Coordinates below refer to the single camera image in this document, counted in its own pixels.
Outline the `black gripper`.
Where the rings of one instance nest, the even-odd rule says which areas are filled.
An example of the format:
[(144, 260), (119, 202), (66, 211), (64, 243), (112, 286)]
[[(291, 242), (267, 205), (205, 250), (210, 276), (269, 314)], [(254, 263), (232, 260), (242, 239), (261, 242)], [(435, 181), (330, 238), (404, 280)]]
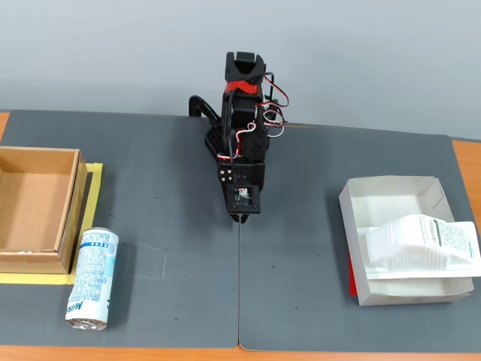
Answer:
[[(231, 166), (230, 162), (220, 160), (217, 162), (217, 177), (222, 187), (222, 191), (227, 190), (228, 185), (234, 182), (239, 187), (257, 186), (259, 191), (262, 191), (265, 180), (265, 164), (260, 163), (245, 163), (235, 162)], [(249, 214), (230, 214), (233, 221), (244, 224)]]

